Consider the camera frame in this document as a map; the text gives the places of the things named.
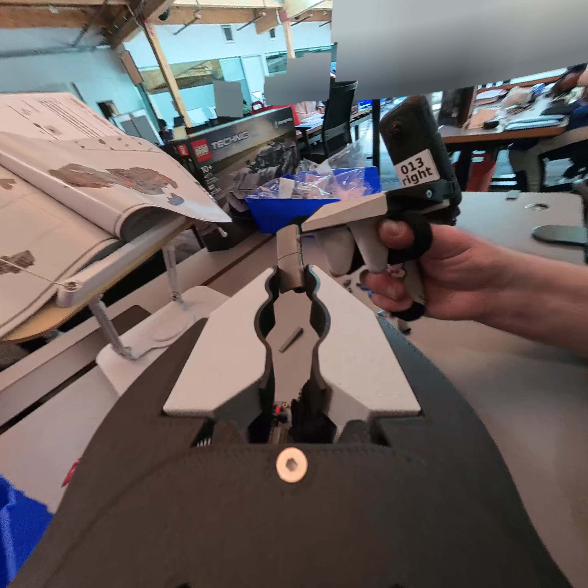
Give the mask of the black office chair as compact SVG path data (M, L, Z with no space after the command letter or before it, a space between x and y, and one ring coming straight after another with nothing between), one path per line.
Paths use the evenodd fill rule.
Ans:
M321 164L352 142L350 115L356 91L357 81L332 84L317 143L310 143L309 129L302 126L296 128L302 134L301 159Z

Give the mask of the dark lego set box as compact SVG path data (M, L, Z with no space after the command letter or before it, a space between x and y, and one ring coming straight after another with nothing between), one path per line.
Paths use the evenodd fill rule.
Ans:
M290 105L270 107L163 147L231 217L222 226L227 237L214 228L197 229L210 252L230 249L257 231L246 197L298 167L295 114Z

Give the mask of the white metal book stand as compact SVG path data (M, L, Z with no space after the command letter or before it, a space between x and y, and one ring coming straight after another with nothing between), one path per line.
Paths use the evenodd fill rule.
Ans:
M206 286L182 293L172 239L188 226L186 217L159 222L114 253L67 278L58 287L56 305L88 305L108 345L96 357L100 371L121 396L136 379L198 320L206 319L228 297ZM147 254L162 250L170 301L121 336L107 316L102 293L138 266Z

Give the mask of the black oval stand base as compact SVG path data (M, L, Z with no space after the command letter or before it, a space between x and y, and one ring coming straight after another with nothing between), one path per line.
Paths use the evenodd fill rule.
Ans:
M532 237L551 245L587 247L587 229L579 226L537 226L532 230Z

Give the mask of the lego instruction booklet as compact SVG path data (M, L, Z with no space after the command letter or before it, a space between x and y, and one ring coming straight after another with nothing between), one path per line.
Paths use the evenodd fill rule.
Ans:
M59 326L194 222L230 216L70 93L1 94L1 339Z

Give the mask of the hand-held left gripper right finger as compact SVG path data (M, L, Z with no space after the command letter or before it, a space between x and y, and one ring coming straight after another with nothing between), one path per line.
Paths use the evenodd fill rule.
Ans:
M340 438L352 421L414 417L421 406L377 315L316 265L306 267L312 326L319 335L312 376L326 391L319 409Z

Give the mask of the wooden desk black legs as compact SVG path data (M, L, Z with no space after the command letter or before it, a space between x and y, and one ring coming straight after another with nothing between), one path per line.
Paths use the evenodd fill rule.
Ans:
M553 100L541 94L525 105L483 104L473 110L463 128L439 126L448 152L459 155L453 167L462 191L466 192L475 151L496 149L500 152L514 142L540 141L563 133L569 121L568 114L545 114L550 109L553 109Z

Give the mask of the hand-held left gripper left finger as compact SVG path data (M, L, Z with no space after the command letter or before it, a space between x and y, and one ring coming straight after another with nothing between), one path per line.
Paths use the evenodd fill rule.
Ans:
M162 407L170 422L232 424L246 442L268 442L275 371L267 341L276 324L277 267L265 269L212 311Z

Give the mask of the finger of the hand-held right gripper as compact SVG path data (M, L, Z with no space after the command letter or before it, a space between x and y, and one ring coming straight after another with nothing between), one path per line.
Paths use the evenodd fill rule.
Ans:
M322 231L322 251L333 277L350 273L355 253L355 239L350 230Z
M355 253L362 258L360 266L365 265L371 273L382 273L387 268L388 248L379 239L378 225L386 215L386 193L382 192L324 205L302 223L301 230L314 234L320 248L322 231L350 230Z

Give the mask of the person's right hand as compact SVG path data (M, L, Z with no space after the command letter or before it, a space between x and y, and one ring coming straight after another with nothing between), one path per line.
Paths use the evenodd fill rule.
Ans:
M440 320L475 320L487 323L493 318L492 302L496 285L501 285L500 251L496 246L466 232L445 225L433 225L432 245L419 259L428 316ZM392 252L413 244L414 234L406 222L385 220L379 238ZM371 293L379 308L399 313L413 305L405 283L388 273L364 270L360 283Z

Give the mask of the pile of clear plastic bags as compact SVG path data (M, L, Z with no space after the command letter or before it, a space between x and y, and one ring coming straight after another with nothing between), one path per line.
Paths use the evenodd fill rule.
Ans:
M347 201L381 192L378 168L368 165L360 143L351 143L320 164L302 159L293 175L268 181L246 202L270 199Z

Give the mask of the small dark printed box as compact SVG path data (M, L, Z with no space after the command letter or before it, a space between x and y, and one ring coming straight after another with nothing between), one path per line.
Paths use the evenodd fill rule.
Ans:
M438 125L463 128L472 114L476 94L477 86L444 91L437 118Z

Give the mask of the red bin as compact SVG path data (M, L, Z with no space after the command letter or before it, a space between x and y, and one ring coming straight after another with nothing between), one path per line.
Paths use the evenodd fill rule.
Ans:
M496 168L496 160L499 151L491 149L487 151L475 151L467 181L467 192L488 192Z

